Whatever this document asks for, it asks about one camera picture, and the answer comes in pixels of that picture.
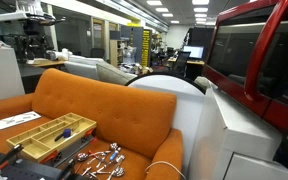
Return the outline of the red microwave oven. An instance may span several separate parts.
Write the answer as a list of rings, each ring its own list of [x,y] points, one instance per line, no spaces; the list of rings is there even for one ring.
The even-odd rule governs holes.
[[[221,12],[203,75],[281,132],[288,130],[288,0]]]

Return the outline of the white cabinet under microwave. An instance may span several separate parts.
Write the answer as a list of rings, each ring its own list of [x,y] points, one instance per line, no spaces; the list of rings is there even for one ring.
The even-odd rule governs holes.
[[[217,87],[207,89],[189,180],[288,180],[273,160],[282,134]]]

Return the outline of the orange fabric sofa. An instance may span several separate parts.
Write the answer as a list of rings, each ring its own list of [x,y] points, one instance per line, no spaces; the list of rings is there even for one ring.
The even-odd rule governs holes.
[[[115,142],[126,155],[122,180],[180,180],[182,133],[172,127],[176,96],[131,88],[48,69],[31,94],[0,100],[0,120],[29,111],[40,118],[0,130],[0,153],[6,140],[74,113],[97,123],[96,141],[86,146],[100,150]]]

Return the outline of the grey sofa cushion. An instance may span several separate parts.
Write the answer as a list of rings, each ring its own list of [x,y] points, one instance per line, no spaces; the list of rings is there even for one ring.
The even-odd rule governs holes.
[[[99,63],[96,68],[99,80],[102,82],[125,85],[136,77],[135,74],[125,73],[108,63]]]

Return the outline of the black office chair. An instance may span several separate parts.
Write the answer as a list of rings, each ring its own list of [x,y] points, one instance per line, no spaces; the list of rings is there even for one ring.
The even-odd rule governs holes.
[[[172,65],[171,72],[177,75],[184,76],[186,72],[186,63],[189,56],[189,52],[180,51],[176,58],[176,61]]]

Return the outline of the lit computer monitor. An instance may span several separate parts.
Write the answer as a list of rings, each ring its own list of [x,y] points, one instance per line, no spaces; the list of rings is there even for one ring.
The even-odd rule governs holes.
[[[203,57],[204,47],[203,46],[185,46],[184,52],[189,52],[190,58],[201,59]]]

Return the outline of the blue black brush tool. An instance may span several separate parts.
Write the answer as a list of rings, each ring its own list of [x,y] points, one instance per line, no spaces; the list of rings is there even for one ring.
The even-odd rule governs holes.
[[[58,141],[58,140],[59,140],[60,138],[62,138],[62,137],[68,138],[68,137],[70,137],[70,136],[71,136],[71,130],[70,130],[70,129],[65,129],[62,134],[58,135],[58,136],[54,139],[54,141]]]

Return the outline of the silver measuring spoon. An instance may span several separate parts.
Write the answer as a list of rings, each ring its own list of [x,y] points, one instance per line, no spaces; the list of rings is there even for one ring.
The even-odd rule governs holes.
[[[83,161],[87,160],[89,156],[90,156],[89,153],[78,153],[77,154],[77,160],[79,162],[83,162]]]

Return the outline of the wooden cutlery tray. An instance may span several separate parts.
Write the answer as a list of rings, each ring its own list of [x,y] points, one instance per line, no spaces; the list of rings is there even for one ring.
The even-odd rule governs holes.
[[[15,135],[6,142],[10,147],[21,144],[23,146],[21,154],[26,159],[38,163],[56,164],[87,145],[96,126],[97,123],[93,120],[68,113]],[[71,130],[71,136],[54,141],[65,129]]]

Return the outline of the white paper sheet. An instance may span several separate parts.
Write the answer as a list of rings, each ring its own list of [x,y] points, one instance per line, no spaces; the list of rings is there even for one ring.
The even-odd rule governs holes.
[[[35,111],[29,111],[22,114],[14,115],[0,120],[0,130],[26,123],[40,118],[40,115]]]

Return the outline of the black orange clamp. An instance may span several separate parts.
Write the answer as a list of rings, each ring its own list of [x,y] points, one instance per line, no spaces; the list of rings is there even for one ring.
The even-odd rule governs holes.
[[[4,158],[0,161],[0,170],[3,169],[8,163],[9,160],[13,157],[16,156],[19,152],[21,152],[23,149],[23,146],[21,144],[15,145],[5,156]]]

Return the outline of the blue handled utensil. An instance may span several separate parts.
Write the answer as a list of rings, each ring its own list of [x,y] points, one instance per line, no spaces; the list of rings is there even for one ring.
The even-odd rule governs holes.
[[[114,159],[116,158],[116,156],[119,154],[119,152],[121,151],[121,147],[118,147],[115,151],[114,151],[114,153],[110,156],[110,162],[113,162],[114,161]]]

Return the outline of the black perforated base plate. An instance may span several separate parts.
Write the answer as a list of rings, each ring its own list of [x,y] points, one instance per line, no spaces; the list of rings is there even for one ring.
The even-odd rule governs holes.
[[[69,170],[64,177],[59,178],[62,170],[46,165],[41,165],[28,160],[15,159],[11,160],[0,170],[0,180],[87,180],[78,174]]]

